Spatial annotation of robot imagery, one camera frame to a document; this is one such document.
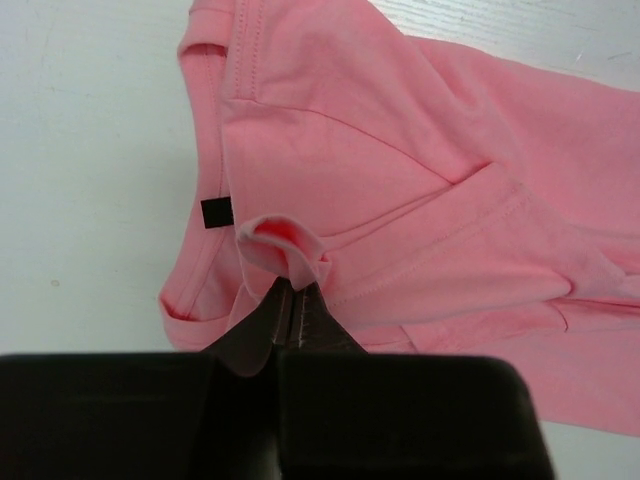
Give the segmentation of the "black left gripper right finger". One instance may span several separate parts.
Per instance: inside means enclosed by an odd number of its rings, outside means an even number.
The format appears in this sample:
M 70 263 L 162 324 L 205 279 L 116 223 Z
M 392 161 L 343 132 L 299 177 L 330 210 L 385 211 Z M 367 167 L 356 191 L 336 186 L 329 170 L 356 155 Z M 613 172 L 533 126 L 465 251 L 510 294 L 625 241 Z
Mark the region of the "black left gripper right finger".
M 551 479 L 526 383 L 484 356 L 369 354 L 320 290 L 293 298 L 278 360 L 286 479 Z

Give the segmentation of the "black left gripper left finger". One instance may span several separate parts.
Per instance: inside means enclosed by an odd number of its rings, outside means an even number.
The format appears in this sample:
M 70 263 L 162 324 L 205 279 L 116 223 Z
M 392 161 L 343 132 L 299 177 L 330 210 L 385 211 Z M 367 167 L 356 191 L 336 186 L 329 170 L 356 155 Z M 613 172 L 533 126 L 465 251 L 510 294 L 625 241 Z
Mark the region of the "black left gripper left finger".
M 2 478 L 189 478 L 215 354 L 2 356 Z

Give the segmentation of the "light pink t-shirt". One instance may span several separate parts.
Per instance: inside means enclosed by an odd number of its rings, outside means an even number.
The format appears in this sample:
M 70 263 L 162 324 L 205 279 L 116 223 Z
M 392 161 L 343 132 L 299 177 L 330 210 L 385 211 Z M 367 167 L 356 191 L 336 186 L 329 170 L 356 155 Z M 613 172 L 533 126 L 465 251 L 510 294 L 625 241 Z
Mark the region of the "light pink t-shirt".
M 401 33 L 367 1 L 197 1 L 199 173 L 159 296 L 200 350 L 277 277 L 367 350 L 514 365 L 547 421 L 639 432 L 639 96 Z

